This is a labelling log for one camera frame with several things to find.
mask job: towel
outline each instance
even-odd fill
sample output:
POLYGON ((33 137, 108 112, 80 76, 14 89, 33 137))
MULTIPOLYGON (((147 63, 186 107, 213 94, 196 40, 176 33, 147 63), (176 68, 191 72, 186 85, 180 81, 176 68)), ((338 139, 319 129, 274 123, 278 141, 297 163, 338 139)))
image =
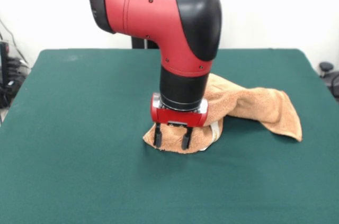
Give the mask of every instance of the towel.
MULTIPOLYGON (((189 148, 181 148, 186 128, 161 124, 160 150, 181 154, 206 150, 220 138, 226 115, 259 121, 273 133, 302 141, 300 119, 283 91, 262 87, 247 89, 211 73, 204 98, 209 104, 207 120, 203 127, 193 129, 189 148)), ((155 147, 154 131, 155 125, 143 137, 152 147, 155 147)))

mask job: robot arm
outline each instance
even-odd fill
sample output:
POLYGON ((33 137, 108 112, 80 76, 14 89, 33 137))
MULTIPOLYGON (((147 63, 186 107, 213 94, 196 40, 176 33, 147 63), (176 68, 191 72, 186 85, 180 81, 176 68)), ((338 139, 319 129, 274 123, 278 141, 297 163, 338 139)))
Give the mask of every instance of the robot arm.
POLYGON ((201 126, 204 122, 201 119, 197 123, 189 124, 188 121, 197 112, 192 112, 187 119, 188 114, 183 111, 198 110, 201 106, 220 39, 220 1, 90 1, 95 21, 102 30, 149 39, 158 44, 162 66, 160 105, 152 104, 153 108, 156 107, 156 110, 152 109, 153 120, 157 123, 178 122, 188 127, 201 126), (161 115, 157 111, 163 105, 168 112, 161 115), (171 121, 164 116, 177 119, 171 121))

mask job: green tablecloth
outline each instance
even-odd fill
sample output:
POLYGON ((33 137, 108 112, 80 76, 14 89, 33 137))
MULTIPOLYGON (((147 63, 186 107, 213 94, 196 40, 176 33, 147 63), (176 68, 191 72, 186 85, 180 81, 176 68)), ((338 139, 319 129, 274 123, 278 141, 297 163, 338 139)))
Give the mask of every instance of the green tablecloth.
POLYGON ((339 107, 298 50, 220 50, 212 71, 284 90, 304 141, 227 117, 207 151, 142 141, 158 50, 47 50, 0 128, 0 223, 339 223, 339 107))

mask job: towel fold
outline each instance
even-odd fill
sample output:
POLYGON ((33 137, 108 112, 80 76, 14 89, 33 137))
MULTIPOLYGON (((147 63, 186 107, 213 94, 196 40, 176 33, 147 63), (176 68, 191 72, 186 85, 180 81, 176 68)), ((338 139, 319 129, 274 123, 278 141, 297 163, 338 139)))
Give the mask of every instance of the towel fold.
MULTIPOLYGON (((182 154, 206 150, 220 138, 226 115, 259 121, 273 133, 302 141, 300 119, 289 97, 283 91, 269 88, 246 89, 222 77, 210 74, 204 98, 208 116, 204 127, 194 128, 190 147, 181 148, 186 128, 161 124, 163 134, 160 150, 182 154)), ((144 135, 144 141, 153 146, 155 125, 144 135)))

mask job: crumpled towel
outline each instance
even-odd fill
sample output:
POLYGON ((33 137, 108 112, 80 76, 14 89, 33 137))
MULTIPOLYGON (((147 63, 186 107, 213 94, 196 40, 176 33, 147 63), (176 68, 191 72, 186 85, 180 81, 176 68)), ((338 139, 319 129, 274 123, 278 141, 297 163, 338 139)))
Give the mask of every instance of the crumpled towel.
MULTIPOLYGON (((226 115, 257 120, 273 133, 302 141, 300 119, 283 91, 261 87, 246 89, 210 74, 204 98, 209 104, 207 120, 204 127, 193 129, 189 148, 181 148, 186 128, 161 124, 163 138, 160 150, 182 154, 206 150, 220 138, 226 115)), ((154 130, 155 125, 143 137, 152 147, 154 130)))

